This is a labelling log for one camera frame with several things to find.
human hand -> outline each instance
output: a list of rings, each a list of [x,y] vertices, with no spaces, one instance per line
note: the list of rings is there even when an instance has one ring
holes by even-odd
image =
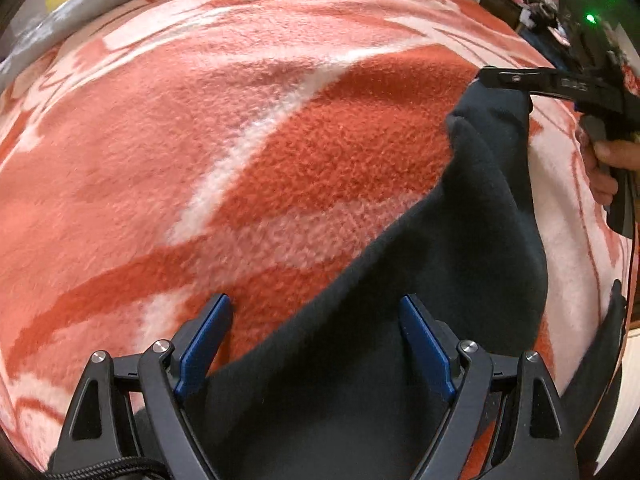
[[[640,144],[628,140],[601,140],[592,144],[588,135],[580,134],[580,152],[594,200],[609,206],[618,192],[615,178],[602,172],[598,162],[623,170],[640,170]]]

fleece blanket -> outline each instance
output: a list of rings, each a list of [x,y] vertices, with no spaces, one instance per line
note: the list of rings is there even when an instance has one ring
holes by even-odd
[[[206,381],[188,414],[220,478],[413,478],[446,407],[425,388],[431,378],[421,376],[399,330],[408,290],[490,352],[520,355],[536,345],[548,273],[527,163],[530,108],[522,92],[473,83],[446,119],[452,157],[436,187],[296,316]],[[614,376],[621,289],[616,282],[562,393],[573,441]],[[585,478],[605,433],[594,429],[607,425],[603,406],[617,390],[609,388],[577,446]],[[485,403],[476,446],[458,463],[464,480],[484,461],[496,397]],[[144,411],[138,420],[148,452],[154,440]]]
[[[216,366],[261,343],[433,189],[444,118],[486,64],[546,62],[472,0],[133,0],[28,67],[0,96],[15,447],[44,468],[91,352],[143,351],[213,292],[236,307]],[[534,347],[560,392],[631,275],[577,129],[534,98]]]

metal screw head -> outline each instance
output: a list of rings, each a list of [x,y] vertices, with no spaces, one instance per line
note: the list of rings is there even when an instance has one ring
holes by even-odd
[[[164,353],[169,349],[169,346],[171,346],[171,343],[166,339],[159,339],[154,343],[154,352],[156,354]]]
[[[533,350],[527,350],[526,352],[524,352],[524,357],[527,358],[527,361],[530,361],[532,363],[537,363],[538,361],[540,361],[540,354]]]
[[[462,348],[462,351],[466,354],[473,354],[478,351],[478,343],[465,339],[460,342],[460,348]]]
[[[91,362],[92,363],[101,363],[106,358],[107,358],[107,352],[105,352],[103,350],[98,350],[97,352],[94,352],[91,355]]]

black handle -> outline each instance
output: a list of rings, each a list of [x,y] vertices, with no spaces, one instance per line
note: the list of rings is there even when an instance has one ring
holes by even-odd
[[[577,480],[578,462],[558,391],[536,352],[495,356],[459,341],[411,294],[400,303],[402,334],[430,388],[450,408],[411,480],[456,480],[481,427],[489,392],[502,402],[491,449],[476,480]],[[462,362],[462,384],[452,370]],[[451,400],[450,391],[454,391]]]
[[[618,168],[609,168],[610,174],[618,183],[618,192],[607,211],[607,225],[615,232],[633,238],[633,196],[630,193],[629,172]]]
[[[158,340],[142,355],[112,358],[105,351],[94,352],[66,414],[50,472],[78,476],[81,468],[110,462],[113,469],[116,462],[122,466],[129,461],[137,466],[136,471],[156,473],[149,469],[149,459],[142,457],[129,400],[129,392],[142,392],[172,478],[216,480],[182,404],[202,386],[232,318],[228,296],[216,294],[198,319],[185,323],[173,340]],[[1,451],[0,439],[0,472]],[[151,462],[164,470],[161,463]]]

finger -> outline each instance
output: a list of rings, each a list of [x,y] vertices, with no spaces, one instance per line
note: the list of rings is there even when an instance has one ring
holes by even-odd
[[[601,140],[594,145],[599,161],[623,170],[640,170],[640,144],[628,140]]]
[[[591,194],[593,195],[593,199],[604,207],[609,207],[613,202],[613,195],[603,193],[601,191],[595,191],[593,189],[591,189]]]
[[[615,195],[618,192],[618,182],[615,178],[601,171],[593,171],[589,175],[589,185],[592,190]]]

